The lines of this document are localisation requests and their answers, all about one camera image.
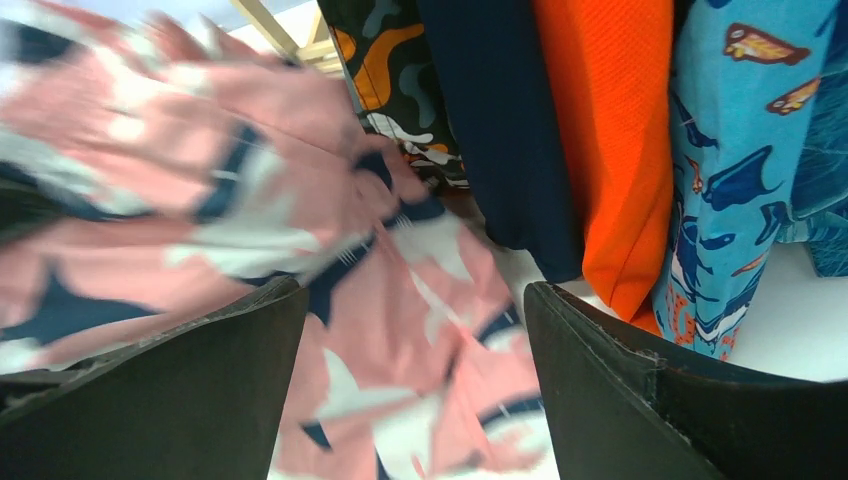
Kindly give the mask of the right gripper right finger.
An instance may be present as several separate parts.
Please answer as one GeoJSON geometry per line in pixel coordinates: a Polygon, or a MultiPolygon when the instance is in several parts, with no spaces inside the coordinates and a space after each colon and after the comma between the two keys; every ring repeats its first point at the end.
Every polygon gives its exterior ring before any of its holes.
{"type": "Polygon", "coordinates": [[[535,282],[524,310],[563,479],[843,479],[847,385],[725,363],[535,282]]]}

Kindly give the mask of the orange camouflage shorts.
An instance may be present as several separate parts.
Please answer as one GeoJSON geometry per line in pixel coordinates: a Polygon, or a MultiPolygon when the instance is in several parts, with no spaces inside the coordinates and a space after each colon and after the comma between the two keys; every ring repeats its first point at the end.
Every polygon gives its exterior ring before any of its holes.
{"type": "Polygon", "coordinates": [[[392,139],[431,190],[469,188],[417,5],[319,0],[360,122],[392,139]]]}

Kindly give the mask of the pink shark print shorts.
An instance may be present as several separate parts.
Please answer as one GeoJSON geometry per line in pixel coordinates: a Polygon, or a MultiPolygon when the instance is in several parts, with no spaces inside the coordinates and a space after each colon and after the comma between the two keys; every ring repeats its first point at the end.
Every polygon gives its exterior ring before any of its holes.
{"type": "Polygon", "coordinates": [[[264,479],[554,476],[530,342],[491,252],[345,85],[206,23],[1,5],[1,370],[56,372],[308,292],[264,479]]]}

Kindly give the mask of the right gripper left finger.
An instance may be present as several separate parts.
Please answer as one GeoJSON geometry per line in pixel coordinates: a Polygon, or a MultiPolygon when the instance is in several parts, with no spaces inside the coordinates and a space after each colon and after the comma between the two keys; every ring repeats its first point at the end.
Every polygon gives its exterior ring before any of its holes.
{"type": "Polygon", "coordinates": [[[279,278],[68,369],[3,376],[2,477],[265,478],[307,306],[279,278]]]}

